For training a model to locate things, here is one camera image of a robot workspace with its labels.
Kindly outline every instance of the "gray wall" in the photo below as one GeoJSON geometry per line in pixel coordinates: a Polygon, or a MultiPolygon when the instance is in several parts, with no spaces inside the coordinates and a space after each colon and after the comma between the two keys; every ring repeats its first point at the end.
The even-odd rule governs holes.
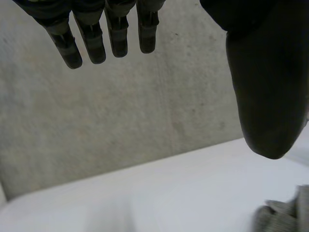
{"type": "Polygon", "coordinates": [[[225,32],[198,0],[167,0],[157,49],[70,70],[45,30],[0,1],[0,179],[8,198],[242,136],[225,32]]]}

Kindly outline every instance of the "gray fabric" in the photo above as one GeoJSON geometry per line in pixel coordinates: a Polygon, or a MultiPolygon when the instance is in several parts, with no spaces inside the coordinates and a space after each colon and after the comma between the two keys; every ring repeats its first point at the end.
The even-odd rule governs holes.
{"type": "Polygon", "coordinates": [[[266,204],[256,211],[253,232],[309,232],[309,186],[300,186],[290,202],[266,204]]]}

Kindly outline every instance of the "black robotic finger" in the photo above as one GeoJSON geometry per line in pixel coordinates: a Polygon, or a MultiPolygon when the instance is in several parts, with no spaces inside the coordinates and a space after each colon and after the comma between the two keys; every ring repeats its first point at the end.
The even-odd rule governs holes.
{"type": "Polygon", "coordinates": [[[14,2],[46,29],[68,67],[76,69],[82,65],[81,55],[69,27],[70,1],[14,0],[14,2]]]}
{"type": "Polygon", "coordinates": [[[129,26],[126,16],[134,7],[136,0],[106,0],[105,15],[115,57],[124,57],[127,54],[127,28],[129,26]]]}
{"type": "Polygon", "coordinates": [[[155,50],[155,33],[159,24],[158,11],[165,0],[137,0],[137,14],[139,19],[139,39],[142,53],[155,50]]]}
{"type": "Polygon", "coordinates": [[[103,8],[104,6],[93,12],[79,12],[73,9],[76,24],[82,35],[90,60],[94,64],[101,64],[106,59],[103,33],[99,23],[103,8]]]}
{"type": "Polygon", "coordinates": [[[69,19],[56,21],[52,25],[44,26],[44,28],[52,38],[66,65],[71,69],[81,67],[83,60],[69,27],[69,19]]]}

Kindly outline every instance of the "crumpled cloth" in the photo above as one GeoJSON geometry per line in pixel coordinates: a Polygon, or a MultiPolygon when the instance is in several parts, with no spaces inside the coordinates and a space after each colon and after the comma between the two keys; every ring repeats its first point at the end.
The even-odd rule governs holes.
{"type": "Polygon", "coordinates": [[[309,232],[309,185],[299,186],[287,203],[266,201],[255,213],[253,231],[309,232]]]}

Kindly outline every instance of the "white table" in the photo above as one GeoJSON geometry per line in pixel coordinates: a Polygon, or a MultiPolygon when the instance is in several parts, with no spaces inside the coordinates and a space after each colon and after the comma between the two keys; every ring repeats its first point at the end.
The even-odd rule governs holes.
{"type": "Polygon", "coordinates": [[[309,184],[308,141],[270,160],[240,139],[35,192],[0,211],[0,232],[248,232],[264,200],[309,184]]]}

